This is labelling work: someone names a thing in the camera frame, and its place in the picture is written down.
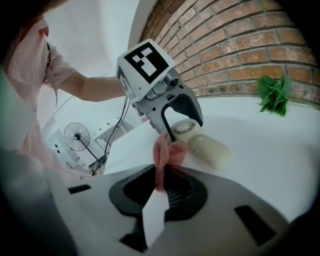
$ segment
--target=green leaves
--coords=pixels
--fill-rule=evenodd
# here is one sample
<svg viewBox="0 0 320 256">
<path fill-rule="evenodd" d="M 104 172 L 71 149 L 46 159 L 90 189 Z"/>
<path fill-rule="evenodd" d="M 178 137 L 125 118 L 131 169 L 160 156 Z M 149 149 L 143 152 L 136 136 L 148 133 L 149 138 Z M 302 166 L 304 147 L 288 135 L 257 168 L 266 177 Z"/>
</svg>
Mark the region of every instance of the green leaves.
<svg viewBox="0 0 320 256">
<path fill-rule="evenodd" d="M 262 76 L 257 81 L 256 92 L 262 99 L 260 112 L 268 110 L 284 117 L 287 113 L 286 105 L 291 90 L 291 80 L 282 75 L 280 80 L 275 80 L 267 75 Z"/>
</svg>

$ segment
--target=black slot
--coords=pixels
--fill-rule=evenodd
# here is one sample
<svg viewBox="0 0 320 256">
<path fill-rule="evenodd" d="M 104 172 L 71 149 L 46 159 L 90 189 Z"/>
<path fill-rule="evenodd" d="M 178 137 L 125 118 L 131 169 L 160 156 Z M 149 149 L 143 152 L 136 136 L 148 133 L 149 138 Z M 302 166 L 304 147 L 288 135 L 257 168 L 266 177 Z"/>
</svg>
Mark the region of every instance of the black slot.
<svg viewBox="0 0 320 256">
<path fill-rule="evenodd" d="M 262 246 L 276 235 L 249 206 L 239 206 L 234 210 L 258 246 Z"/>
<path fill-rule="evenodd" d="M 79 192 L 89 190 L 89 189 L 91 189 L 91 187 L 89 185 L 80 185 L 80 186 L 74 186 L 74 187 L 68 188 L 70 194 L 79 193 Z"/>
</svg>

